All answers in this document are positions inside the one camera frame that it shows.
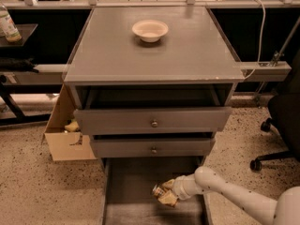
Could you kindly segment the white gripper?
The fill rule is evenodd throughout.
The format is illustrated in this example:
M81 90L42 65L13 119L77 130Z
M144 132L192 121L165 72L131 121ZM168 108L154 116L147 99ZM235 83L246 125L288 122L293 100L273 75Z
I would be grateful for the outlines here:
M170 207L175 207L178 199L187 200L192 196L203 194L203 188L196 183L194 174L166 181L162 187L168 191L161 195L158 201Z

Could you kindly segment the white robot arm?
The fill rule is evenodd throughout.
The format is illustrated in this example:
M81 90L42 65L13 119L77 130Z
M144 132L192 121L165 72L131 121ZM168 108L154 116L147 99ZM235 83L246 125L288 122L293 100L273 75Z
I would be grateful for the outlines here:
M222 195L262 225L300 225L300 187L289 188L273 200L230 183L212 169L201 166L193 174L178 176L155 185L152 190L160 203L171 207L178 200L209 192Z

